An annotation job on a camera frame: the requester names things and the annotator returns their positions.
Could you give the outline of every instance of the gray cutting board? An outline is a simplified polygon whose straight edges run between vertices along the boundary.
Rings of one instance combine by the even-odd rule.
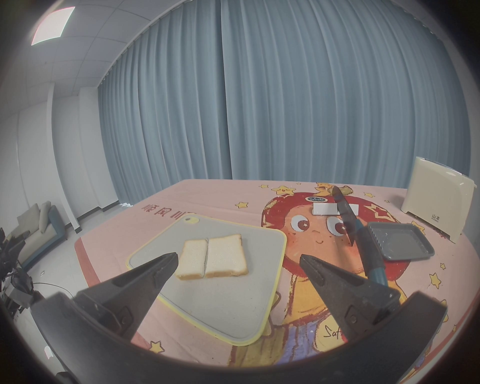
[[[179,280],[164,285],[161,301],[204,331],[244,346],[262,334],[272,306],[287,237],[277,229],[252,227],[186,214],[135,252],[135,268],[169,252],[179,256],[186,240],[241,234],[249,273],[244,276]]]

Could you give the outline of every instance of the white wall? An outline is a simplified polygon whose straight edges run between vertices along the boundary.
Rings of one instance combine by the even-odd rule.
[[[70,207],[79,217],[98,206],[82,154],[78,96],[53,100],[52,133],[55,160]]]
[[[0,123],[0,227],[10,233],[17,216],[46,200],[74,228],[76,217],[118,201],[102,144],[96,88],[49,97]]]
[[[78,97],[80,141],[85,167],[98,206],[105,208],[107,205],[116,202],[118,197],[113,187],[103,149],[98,111],[98,89],[96,87],[80,88]]]
[[[18,113],[0,124],[0,227],[9,234],[28,208],[17,156]]]
[[[40,207],[46,200],[50,200],[52,205],[57,206],[63,222],[67,224],[70,220],[57,191],[56,170],[52,169],[48,162],[46,123],[46,102],[20,111],[18,119],[20,173],[29,206],[37,203]]]

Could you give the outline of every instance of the yellow cutting board edge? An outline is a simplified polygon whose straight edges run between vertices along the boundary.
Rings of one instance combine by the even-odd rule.
[[[185,213],[184,215],[180,216],[178,220],[181,220],[183,217],[187,216],[187,215],[192,215],[191,213]],[[221,220],[221,219],[216,219],[214,217],[208,217],[208,216],[203,216],[203,215],[197,215],[195,214],[195,216],[198,216],[198,217],[205,217],[205,218],[208,218],[208,219],[213,219],[213,220],[217,220],[217,221],[222,221],[224,223],[229,223],[229,224],[235,224],[235,225],[242,225],[242,226],[245,226],[245,227],[252,227],[252,228],[256,228],[256,229],[259,229],[259,230],[268,230],[268,231],[278,231],[280,232],[282,235],[283,235],[283,238],[284,238],[284,242],[283,242],[283,250],[282,250],[282,255],[280,257],[280,262],[278,263],[278,270],[277,270],[277,273],[276,273],[276,277],[275,277],[275,283],[274,283],[274,286],[273,286],[273,289],[272,289],[272,294],[270,295],[270,300],[269,300],[269,303],[267,305],[267,310],[265,312],[265,316],[262,320],[262,325],[259,329],[259,331],[254,335],[252,336],[251,339],[248,339],[248,340],[245,340],[241,343],[239,342],[235,342],[234,340],[231,340],[223,335],[220,335],[214,331],[212,331],[211,329],[207,328],[207,327],[204,327],[202,324],[200,324],[199,322],[195,321],[195,319],[192,317],[192,316],[188,316],[184,311],[178,309],[176,306],[172,305],[170,303],[170,301],[164,299],[163,297],[161,296],[157,296],[157,299],[159,301],[161,301],[162,303],[164,303],[167,307],[169,307],[170,309],[173,310],[173,312],[175,312],[176,314],[178,314],[180,317],[182,317],[183,319],[185,319],[186,321],[188,321],[190,324],[193,324],[194,326],[196,326],[197,328],[201,329],[202,331],[204,332],[207,332],[208,334],[216,337],[217,339],[220,339],[222,341],[225,341],[226,343],[229,343],[231,345],[234,345],[234,346],[237,346],[237,347],[243,347],[243,346],[246,346],[246,345],[250,345],[252,343],[254,343],[255,341],[257,341],[260,336],[262,335],[263,331],[264,331],[264,328],[265,328],[265,325],[268,321],[268,316],[270,315],[270,310],[272,308],[272,304],[273,304],[273,300],[275,298],[275,292],[276,292],[276,287],[278,286],[278,280],[280,279],[280,272],[282,270],[282,264],[283,264],[283,258],[285,256],[285,249],[287,247],[287,236],[284,232],[282,232],[281,230],[279,229],[273,229],[273,228],[263,228],[263,227],[257,227],[257,226],[254,226],[254,225],[249,225],[249,224],[242,224],[242,223],[235,223],[233,221],[227,221],[227,220]],[[128,258],[127,258],[127,262],[126,262],[126,265],[127,265],[127,268],[129,270],[132,269],[132,267],[130,266],[130,259],[137,253],[139,252],[139,250],[141,250],[143,247],[147,246],[149,243],[151,243],[153,240],[155,240],[158,236],[160,236],[162,233],[166,232],[171,226],[173,226],[177,221],[175,220],[172,224],[170,224],[168,227],[166,227],[163,231],[161,231],[160,233],[158,233],[156,236],[154,236],[151,240],[149,240],[148,242],[146,242],[144,245],[142,245],[140,248],[138,248],[137,250],[135,250],[135,252],[133,252]]]

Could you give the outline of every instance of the table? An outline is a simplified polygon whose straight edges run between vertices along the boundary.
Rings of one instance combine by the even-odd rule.
[[[465,235],[453,244],[400,207],[407,190],[348,185],[350,203],[359,204],[364,222],[402,222],[418,226],[435,256],[386,267],[389,285],[404,301],[420,290],[448,306],[448,315],[411,378],[452,338],[471,311],[480,289],[480,259]],[[298,266],[302,253],[364,276],[356,245],[348,246],[338,216],[312,216],[313,201],[333,202],[327,183],[184,180],[136,204],[81,236],[75,244],[89,286],[128,270],[129,256],[187,212],[243,224],[281,229],[287,249],[276,299],[262,337],[233,347],[198,328],[156,300],[132,342],[156,353],[203,364],[253,366],[281,364],[313,356],[344,343],[341,331]]]

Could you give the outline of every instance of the baking tray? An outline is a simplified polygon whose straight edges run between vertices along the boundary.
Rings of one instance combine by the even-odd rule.
[[[389,261],[421,260],[435,255],[430,242],[413,224],[371,222],[367,226]]]
[[[181,255],[186,240],[241,234],[249,273],[244,276],[179,280],[174,275],[158,298],[196,327],[235,346],[262,334],[282,267],[286,235],[278,229],[186,214],[132,254],[135,268],[168,252]]]

